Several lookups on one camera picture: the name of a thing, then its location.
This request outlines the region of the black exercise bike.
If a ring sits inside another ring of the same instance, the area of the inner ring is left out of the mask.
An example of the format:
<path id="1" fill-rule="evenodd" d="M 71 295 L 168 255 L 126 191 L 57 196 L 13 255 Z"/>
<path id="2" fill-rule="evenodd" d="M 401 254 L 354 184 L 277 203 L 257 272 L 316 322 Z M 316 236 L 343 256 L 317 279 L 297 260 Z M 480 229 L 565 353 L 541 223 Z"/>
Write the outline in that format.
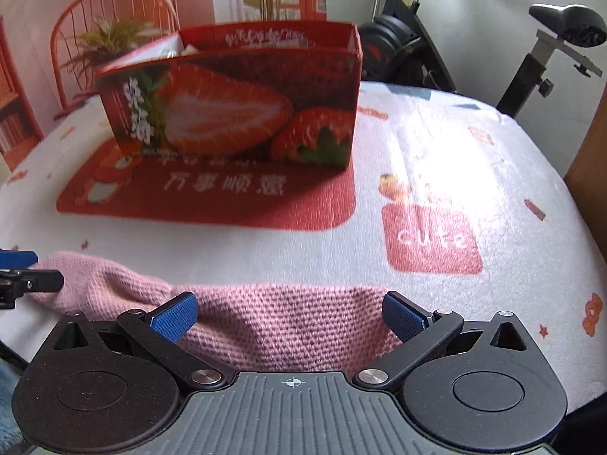
<path id="1" fill-rule="evenodd" d="M 421 21 L 455 80 L 457 90 L 494 105 L 536 41 L 534 3 L 580 3 L 606 13 L 606 0 L 426 0 Z"/>

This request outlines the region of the white patterned table cloth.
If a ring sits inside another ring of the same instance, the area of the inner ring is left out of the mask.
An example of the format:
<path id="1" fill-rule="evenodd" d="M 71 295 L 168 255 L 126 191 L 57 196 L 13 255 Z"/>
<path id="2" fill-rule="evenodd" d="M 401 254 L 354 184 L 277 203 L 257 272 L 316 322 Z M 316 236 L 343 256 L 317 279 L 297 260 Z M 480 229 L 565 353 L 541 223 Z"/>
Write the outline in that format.
<path id="1" fill-rule="evenodd" d="M 606 390 L 605 261 L 523 129 L 467 97 L 363 85 L 344 171 L 131 158 L 92 99 L 2 186 L 1 245 L 174 286 L 373 287 L 470 320 L 511 311 L 571 409 Z M 24 359 L 62 314 L 36 297 L 1 315 Z"/>

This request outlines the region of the pink knitted cloth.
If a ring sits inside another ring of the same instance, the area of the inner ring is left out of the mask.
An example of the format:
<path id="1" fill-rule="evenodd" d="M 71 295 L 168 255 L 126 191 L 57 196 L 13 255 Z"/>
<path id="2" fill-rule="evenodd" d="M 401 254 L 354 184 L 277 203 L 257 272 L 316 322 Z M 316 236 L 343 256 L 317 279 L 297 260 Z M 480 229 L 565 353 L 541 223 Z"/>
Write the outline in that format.
<path id="1" fill-rule="evenodd" d="M 352 376 L 400 344 L 383 322 L 386 292 L 381 288 L 174 286 L 73 252 L 54 253 L 37 266 L 60 271 L 64 286 L 36 301 L 59 313 L 80 310 L 89 320 L 116 319 L 133 308 L 151 311 L 191 292 L 198 300 L 198 318 L 183 347 L 240 371 L 341 371 Z"/>

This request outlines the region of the printed living room backdrop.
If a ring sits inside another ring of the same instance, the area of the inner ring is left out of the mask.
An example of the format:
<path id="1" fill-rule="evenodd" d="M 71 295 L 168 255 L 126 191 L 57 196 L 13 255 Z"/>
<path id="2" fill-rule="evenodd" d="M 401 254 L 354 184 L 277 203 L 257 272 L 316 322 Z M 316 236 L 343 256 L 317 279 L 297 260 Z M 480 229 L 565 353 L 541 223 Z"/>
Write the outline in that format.
<path id="1" fill-rule="evenodd" d="M 111 45 L 138 22 L 172 32 L 239 20 L 325 20 L 326 0 L 1 0 L 1 159 L 13 171 L 94 92 Z"/>

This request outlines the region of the red strawberry cardboard box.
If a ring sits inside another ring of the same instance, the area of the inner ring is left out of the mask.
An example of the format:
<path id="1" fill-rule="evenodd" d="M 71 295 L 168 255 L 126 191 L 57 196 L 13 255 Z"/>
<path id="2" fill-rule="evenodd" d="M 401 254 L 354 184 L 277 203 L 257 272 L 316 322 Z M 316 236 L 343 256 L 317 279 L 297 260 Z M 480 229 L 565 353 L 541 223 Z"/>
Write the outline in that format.
<path id="1" fill-rule="evenodd" d="M 345 168 L 362 72 L 356 26 L 260 20 L 177 31 L 98 69 L 127 154 Z"/>

